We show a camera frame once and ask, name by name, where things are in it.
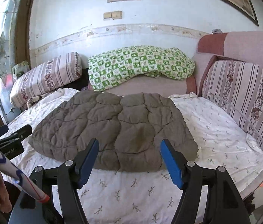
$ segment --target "blue gripper pad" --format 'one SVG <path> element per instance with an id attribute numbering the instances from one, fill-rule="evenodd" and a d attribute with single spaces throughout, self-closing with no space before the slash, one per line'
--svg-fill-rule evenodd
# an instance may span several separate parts
<path id="1" fill-rule="evenodd" d="M 165 161 L 173 184 L 181 189 L 183 186 L 181 169 L 177 166 L 177 163 L 164 140 L 160 143 L 160 153 Z"/>
<path id="2" fill-rule="evenodd" d="M 83 185 L 85 185 L 88 182 L 88 179 L 92 172 L 93 165 L 98 155 L 98 151 L 99 151 L 99 142 L 98 140 L 95 140 L 80 169 L 80 179 L 78 181 L 78 186 L 80 188 L 82 188 Z"/>

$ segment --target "bed sheet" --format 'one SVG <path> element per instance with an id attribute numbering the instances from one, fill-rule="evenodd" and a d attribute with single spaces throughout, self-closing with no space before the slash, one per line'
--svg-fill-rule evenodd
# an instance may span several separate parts
<path id="1" fill-rule="evenodd" d="M 37 124 L 77 91 L 59 89 L 22 113 L 9 125 L 9 133 L 25 124 Z M 239 191 L 242 191 L 263 170 L 263 152 L 250 135 L 242 131 L 221 108 L 194 93 L 173 95 L 171 99 L 199 146 L 196 163 L 216 168 L 224 165 Z M 23 141 L 25 152 L 12 162 L 28 176 L 33 169 L 58 167 L 61 162 L 37 153 Z M 171 223 L 181 198 L 168 171 L 126 173 L 93 169 L 89 181 L 78 191 L 89 223 Z M 203 220 L 207 186 L 203 186 L 196 223 Z M 58 189 L 53 188 L 53 201 L 61 213 Z"/>

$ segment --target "brown quilted blanket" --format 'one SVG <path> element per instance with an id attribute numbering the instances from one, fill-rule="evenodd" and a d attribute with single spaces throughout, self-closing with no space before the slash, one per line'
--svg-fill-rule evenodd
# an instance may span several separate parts
<path id="1" fill-rule="evenodd" d="M 165 138 L 188 161 L 194 161 L 198 151 L 172 100 L 147 93 L 121 97 L 78 92 L 38 124 L 29 144 L 45 156 L 66 161 L 84 150 L 92 138 L 100 144 L 94 167 L 104 170 L 164 169 L 159 147 Z"/>

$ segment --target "green checkered blanket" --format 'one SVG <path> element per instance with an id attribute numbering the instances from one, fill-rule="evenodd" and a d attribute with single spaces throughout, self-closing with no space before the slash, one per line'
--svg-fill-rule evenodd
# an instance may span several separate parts
<path id="1" fill-rule="evenodd" d="M 92 88 L 104 91 L 141 74 L 183 80 L 194 70 L 195 62 L 177 48 L 131 46 L 91 56 L 88 72 Z"/>

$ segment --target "striped cushion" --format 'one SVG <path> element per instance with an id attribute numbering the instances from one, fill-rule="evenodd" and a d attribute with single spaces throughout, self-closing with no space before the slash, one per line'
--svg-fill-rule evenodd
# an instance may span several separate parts
<path id="1" fill-rule="evenodd" d="M 203 84 L 203 97 L 225 110 L 263 150 L 263 67 L 218 60 Z"/>
<path id="2" fill-rule="evenodd" d="M 40 96 L 82 76 L 81 58 L 72 52 L 58 56 L 22 75 L 14 84 L 10 103 L 20 108 L 30 97 Z"/>

